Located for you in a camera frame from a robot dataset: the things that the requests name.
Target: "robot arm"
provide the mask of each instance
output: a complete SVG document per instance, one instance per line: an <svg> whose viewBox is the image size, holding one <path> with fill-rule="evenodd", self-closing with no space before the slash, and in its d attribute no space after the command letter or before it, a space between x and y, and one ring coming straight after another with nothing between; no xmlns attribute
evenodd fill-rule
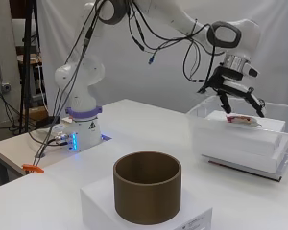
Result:
<svg viewBox="0 0 288 230"><path fill-rule="evenodd" d="M146 14L152 19L161 21L184 35L192 35L192 38L200 44L204 50L212 54L213 44L215 53L224 52L224 62L219 66L214 75L201 88L199 93L204 93L208 87L217 91L221 102L227 102L227 94L243 98L257 112L260 117L264 117L265 104L252 93L253 88L238 83L243 77L258 76L251 66L251 59L260 40L260 29L258 25L250 20L241 20L236 22L215 22L211 26L206 26L191 18L178 4L177 0L126 0L138 10L138 13ZM114 17L116 20L104 20L106 24L115 24L123 18L123 12L126 6L125 0L108 0L108 8L104 11L106 18ZM223 104L222 108L226 113L231 112L229 104Z"/></svg>
<svg viewBox="0 0 288 230"><path fill-rule="evenodd" d="M59 88L64 88L62 92L67 90L70 92L71 107L68 111L73 118L73 124L67 134L71 150L86 150L101 142L97 120L101 108L97 107L95 99L89 94L88 87L104 77L105 68L97 57L84 55L90 39L96 41L95 35L100 36L100 33L95 34L95 32L87 36L90 30L88 28L91 28L90 22L94 21L92 18L96 18L97 15L100 32L104 24L119 23L130 13L131 7L135 7L141 16L144 13L175 28L184 36L189 36L188 39L197 41L211 55L213 50L217 54L225 53L224 62L216 68L199 92L205 92L208 87L213 88L220 97L222 108L226 113L231 112L228 103L228 94L230 94L245 99L260 117L264 116L264 102L255 97L252 88L239 83L245 76L258 75L258 72L251 67L251 57L260 38L259 27L254 22L242 20L216 22L211 26L202 25L186 14L177 0L96 0L94 4L86 4L85 7L85 11L90 14L84 16L88 19L88 23L79 39L85 47L82 54L84 58L78 62L67 63L56 72ZM72 86L68 86L67 83L73 80L77 68L79 68L77 80L74 80Z"/></svg>

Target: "white pedestal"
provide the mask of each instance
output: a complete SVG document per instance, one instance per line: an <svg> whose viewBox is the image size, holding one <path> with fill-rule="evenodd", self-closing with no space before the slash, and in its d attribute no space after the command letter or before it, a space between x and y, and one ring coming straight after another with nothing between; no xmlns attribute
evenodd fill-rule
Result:
<svg viewBox="0 0 288 230"><path fill-rule="evenodd" d="M181 208L172 219L156 225L139 225L121 218L114 208L112 177L81 189L83 221L91 230L210 230L212 208L182 187Z"/></svg>

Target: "cable clip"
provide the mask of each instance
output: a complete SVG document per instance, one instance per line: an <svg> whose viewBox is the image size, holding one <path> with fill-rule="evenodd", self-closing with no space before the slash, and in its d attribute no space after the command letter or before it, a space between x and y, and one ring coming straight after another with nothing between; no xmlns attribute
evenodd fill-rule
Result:
<svg viewBox="0 0 288 230"><path fill-rule="evenodd" d="M40 168L39 166L28 165L28 164L23 164L22 170L28 171L28 172L44 173L44 170Z"/></svg>

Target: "wall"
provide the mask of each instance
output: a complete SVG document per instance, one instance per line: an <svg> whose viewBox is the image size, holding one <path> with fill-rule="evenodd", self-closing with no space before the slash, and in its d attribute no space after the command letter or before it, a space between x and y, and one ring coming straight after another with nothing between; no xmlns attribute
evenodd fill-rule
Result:
<svg viewBox="0 0 288 230"><path fill-rule="evenodd" d="M178 0L185 10L202 23L218 20L254 20L262 37L252 65L261 73L257 79L244 80L254 86L255 95L267 102L288 104L288 0ZM63 65L75 40L78 19L85 0L38 1L43 70L47 98L53 108L57 87L55 70ZM179 34L159 22L148 20L159 34ZM148 43L160 41L144 31ZM196 92L199 85L183 78L181 64L188 45L177 45L160 52L155 63L148 65L150 54L139 51L132 41L126 20L105 26L103 40L88 51L102 59L106 77L91 88L99 104L124 98L186 112L202 101ZM203 79L209 57L203 52L202 66L195 78ZM215 64L222 61L217 58Z"/></svg>
<svg viewBox="0 0 288 230"><path fill-rule="evenodd" d="M13 107L19 109L20 77L13 41L9 0L0 0L0 62L3 81L12 86L12 91L5 98ZM0 123L7 120L5 107L0 100Z"/></svg>

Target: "brown cylinder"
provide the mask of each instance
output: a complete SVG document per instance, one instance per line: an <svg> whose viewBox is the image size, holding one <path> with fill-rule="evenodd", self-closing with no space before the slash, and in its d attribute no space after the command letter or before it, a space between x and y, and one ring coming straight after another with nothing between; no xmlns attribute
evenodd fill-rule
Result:
<svg viewBox="0 0 288 230"><path fill-rule="evenodd" d="M180 210L181 164L174 157L143 151L119 159L114 165L115 209L137 224L158 224Z"/></svg>

